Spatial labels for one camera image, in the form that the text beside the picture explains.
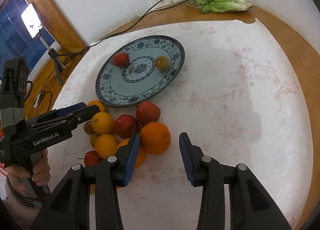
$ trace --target white tablecloth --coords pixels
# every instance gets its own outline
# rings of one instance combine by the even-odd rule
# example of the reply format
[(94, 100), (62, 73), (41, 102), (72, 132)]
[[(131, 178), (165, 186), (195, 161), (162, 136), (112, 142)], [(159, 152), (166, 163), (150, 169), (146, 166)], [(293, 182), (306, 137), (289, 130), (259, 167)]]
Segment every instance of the white tablecloth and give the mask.
[[(160, 122), (168, 126), (172, 144), (163, 155), (148, 155), (129, 186), (118, 190), (124, 229), (196, 229), (202, 189), (187, 181), (181, 132), (221, 164), (245, 163), (294, 227), (311, 182), (310, 121), (290, 62), (258, 20), (170, 24), (103, 41), (75, 68), (54, 108), (96, 99), (96, 77), (111, 54), (134, 39), (158, 34), (177, 39), (186, 53), (180, 74), (151, 99), (161, 108)], [(114, 118), (134, 115), (135, 107), (109, 112)], [(91, 149), (82, 126), (49, 148), (50, 188)]]

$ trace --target power cord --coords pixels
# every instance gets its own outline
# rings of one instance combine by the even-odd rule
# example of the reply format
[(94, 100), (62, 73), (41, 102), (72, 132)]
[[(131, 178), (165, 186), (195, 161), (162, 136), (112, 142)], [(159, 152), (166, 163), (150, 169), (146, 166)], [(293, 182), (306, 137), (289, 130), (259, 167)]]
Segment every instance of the power cord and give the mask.
[(121, 35), (121, 34), (127, 32), (127, 31), (129, 31), (130, 29), (132, 29), (133, 27), (135, 27), (140, 21), (142, 21), (142, 20), (145, 18), (145, 16), (149, 15), (150, 13), (155, 12), (155, 11), (160, 11), (160, 10), (171, 9), (171, 8), (176, 7), (176, 6), (178, 6), (178, 5), (182, 4), (182, 3), (185, 3), (185, 2), (187, 2), (187, 1), (189, 1), (189, 0), (181, 1), (181, 2), (179, 2), (179, 3), (177, 3), (177, 4), (175, 4), (175, 5), (172, 5), (172, 6), (170, 6), (170, 7), (164, 8), (164, 9), (159, 9), (159, 10), (150, 11), (150, 10), (152, 10), (156, 5), (158, 5), (159, 3), (161, 3), (162, 1), (164, 1), (164, 0), (160, 0), (160, 1), (158, 1), (156, 4), (154, 4), (149, 10), (146, 11), (145, 14), (143, 14), (143, 15), (141, 16), (141, 18), (139, 18), (139, 20), (138, 20), (136, 23), (134, 23), (132, 26), (130, 26), (130, 27), (127, 28), (126, 30), (120, 31), (120, 32), (118, 32), (118, 33), (111, 34), (111, 35), (105, 37), (104, 39), (101, 39), (101, 40), (98, 41), (96, 44), (93, 44), (93, 45), (91, 45), (91, 46), (89, 46), (89, 47), (84, 48), (84, 49), (81, 50), (80, 52), (60, 54), (60, 55), (58, 55), (58, 56), (77, 56), (77, 55), (82, 55), (85, 51), (87, 51), (87, 50), (90, 49), (91, 47), (94, 47), (94, 46), (98, 45), (98, 44), (101, 43), (102, 41), (104, 41), (104, 40), (106, 40), (106, 39), (108, 39), (108, 38), (116, 37), (116, 36), (118, 36), (118, 35)]
[[(102, 41), (104, 41), (104, 40), (106, 40), (106, 39), (108, 39), (108, 38), (116, 37), (116, 36), (118, 36), (118, 35), (121, 35), (121, 34), (127, 32), (127, 31), (129, 31), (130, 29), (132, 29), (133, 27), (135, 27), (140, 21), (142, 21), (142, 20), (145, 18), (145, 16), (149, 15), (150, 13), (153, 13), (153, 12), (155, 12), (155, 11), (161, 11), (161, 10), (171, 9), (171, 8), (173, 8), (173, 7), (176, 7), (176, 6), (178, 6), (178, 5), (180, 5), (180, 4), (183, 4), (183, 3), (187, 2), (187, 1), (190, 1), (190, 0), (184, 0), (184, 1), (181, 1), (181, 2), (179, 2), (179, 3), (177, 3), (177, 4), (175, 4), (175, 5), (172, 5), (172, 6), (169, 6), (169, 7), (166, 7), (166, 8), (162, 8), (162, 9), (159, 9), (159, 10), (153, 10), (153, 11), (151, 11), (156, 5), (158, 5), (158, 4), (161, 3), (162, 1), (164, 1), (164, 0), (160, 0), (160, 1), (158, 1), (156, 4), (154, 4), (149, 10), (146, 11), (145, 14), (143, 14), (143, 15), (139, 18), (139, 20), (138, 20), (136, 23), (134, 23), (132, 26), (130, 26), (130, 27), (127, 28), (126, 30), (120, 31), (120, 32), (118, 32), (118, 33), (111, 34), (111, 35), (105, 37), (104, 39), (98, 41), (96, 44), (84, 48), (83, 50), (81, 50), (81, 51), (78, 52), (78, 53), (59, 54), (58, 56), (69, 56), (69, 58), (67, 58), (67, 59), (63, 62), (65, 65), (67, 65), (68, 63), (72, 62), (76, 56), (82, 55), (86, 50), (90, 49), (91, 47), (94, 47), (94, 46), (98, 45), (99, 43), (101, 43)], [(43, 84), (43, 86), (42, 86), (42, 88), (41, 88), (40, 91), (45, 90), (45, 89), (47, 88), (47, 86), (50, 84), (50, 82), (57, 77), (57, 76), (54, 76), (54, 77), (51, 78), (51, 80), (47, 83), (47, 81), (49, 80), (50, 76), (52, 75), (52, 73), (53, 73), (54, 71), (55, 71), (55, 70), (53, 70), (53, 71), (50, 73), (50, 75), (48, 76), (48, 78), (47, 78), (46, 81), (44, 82), (44, 84)], [(50, 105), (51, 105), (51, 102), (52, 102), (52, 92), (51, 92), (51, 91), (44, 92), (44, 96), (45, 96), (46, 94), (48, 94), (48, 93), (50, 94), (50, 100), (49, 100), (49, 105), (48, 105), (47, 112), (49, 111)], [(36, 111), (36, 116), (37, 116), (37, 114), (38, 114), (39, 106), (40, 106), (40, 104), (41, 104), (42, 99), (40, 100), (40, 102), (39, 102), (39, 104), (38, 104), (37, 111)]]
[(30, 96), (30, 94), (31, 94), (31, 92), (32, 92), (32, 89), (33, 89), (33, 82), (32, 82), (32, 81), (28, 80), (28, 81), (27, 81), (27, 84), (30, 84), (31, 88), (30, 88), (27, 96), (26, 96), (25, 99), (24, 99), (25, 101), (28, 99), (28, 97)]

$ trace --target fruit pile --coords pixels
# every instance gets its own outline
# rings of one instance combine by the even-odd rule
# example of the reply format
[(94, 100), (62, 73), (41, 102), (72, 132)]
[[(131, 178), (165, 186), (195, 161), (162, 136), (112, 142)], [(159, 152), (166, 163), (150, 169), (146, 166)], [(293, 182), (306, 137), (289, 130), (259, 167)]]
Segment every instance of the fruit pile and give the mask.
[[(147, 153), (158, 155), (169, 148), (170, 131), (166, 125), (158, 122), (161, 111), (157, 105), (149, 101), (142, 102), (136, 109), (136, 117), (122, 114), (116, 120), (107, 113), (106, 107), (100, 101), (91, 101), (87, 106), (90, 105), (97, 105), (100, 112), (83, 127), (85, 133), (90, 135), (90, 143), (95, 148), (95, 151), (89, 151), (84, 156), (86, 167), (97, 165), (103, 159), (114, 156), (118, 148), (128, 144), (133, 132), (140, 133), (141, 141), (135, 168), (145, 162)], [(123, 139), (120, 143), (115, 134)]]

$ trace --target gripper handle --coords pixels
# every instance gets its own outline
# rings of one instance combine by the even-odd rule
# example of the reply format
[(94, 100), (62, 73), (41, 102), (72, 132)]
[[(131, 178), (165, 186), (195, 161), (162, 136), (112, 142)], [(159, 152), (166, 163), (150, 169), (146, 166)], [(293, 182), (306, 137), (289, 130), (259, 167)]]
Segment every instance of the gripper handle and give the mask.
[[(24, 167), (30, 174), (32, 175), (33, 166), (36, 165), (40, 159), (42, 158), (42, 153), (37, 152), (32, 154), (29, 157), (24, 157), (20, 160), (16, 160), (15, 163)], [(20, 178), (21, 183), (26, 188), (27, 194), (29, 198), (33, 201), (35, 207), (40, 208), (48, 198), (50, 191), (47, 185), (38, 186), (35, 182), (30, 178)]]

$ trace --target red apple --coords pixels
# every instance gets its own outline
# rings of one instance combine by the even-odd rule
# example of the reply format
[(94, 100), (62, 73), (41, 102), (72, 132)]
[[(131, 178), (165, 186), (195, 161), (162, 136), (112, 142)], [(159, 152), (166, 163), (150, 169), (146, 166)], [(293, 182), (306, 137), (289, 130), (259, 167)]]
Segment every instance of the red apple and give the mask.
[(138, 122), (145, 126), (150, 122), (157, 122), (160, 119), (161, 110), (152, 102), (145, 101), (139, 104), (136, 110), (136, 117)]
[(113, 64), (117, 67), (123, 68), (126, 67), (130, 62), (129, 55), (125, 52), (117, 53), (113, 59)]
[(116, 134), (127, 139), (131, 137), (132, 132), (138, 132), (140, 125), (135, 117), (128, 114), (120, 115), (115, 121), (115, 132)]
[(89, 151), (84, 156), (84, 165), (86, 167), (98, 165), (102, 160), (96, 151)]

